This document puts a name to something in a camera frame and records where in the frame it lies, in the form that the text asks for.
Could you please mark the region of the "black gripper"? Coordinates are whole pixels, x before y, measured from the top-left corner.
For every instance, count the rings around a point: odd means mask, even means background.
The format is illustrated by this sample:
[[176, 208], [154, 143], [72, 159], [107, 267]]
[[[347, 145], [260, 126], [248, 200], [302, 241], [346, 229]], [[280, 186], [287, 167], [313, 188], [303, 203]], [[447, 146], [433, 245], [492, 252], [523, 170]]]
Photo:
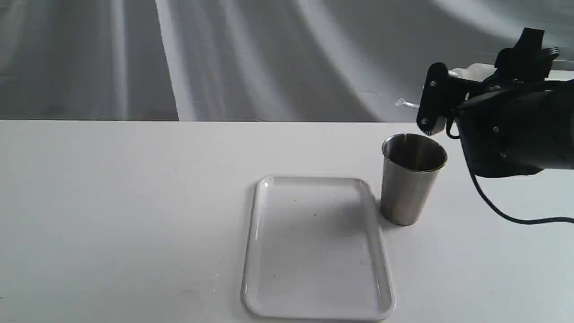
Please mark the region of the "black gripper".
[[543, 47], [544, 30], [525, 27], [512, 48], [498, 53], [494, 79], [526, 83], [470, 98], [475, 80], [442, 62], [426, 74], [416, 124], [428, 136], [451, 129], [457, 117], [469, 171], [482, 178], [573, 169], [573, 80], [550, 79], [558, 47]]

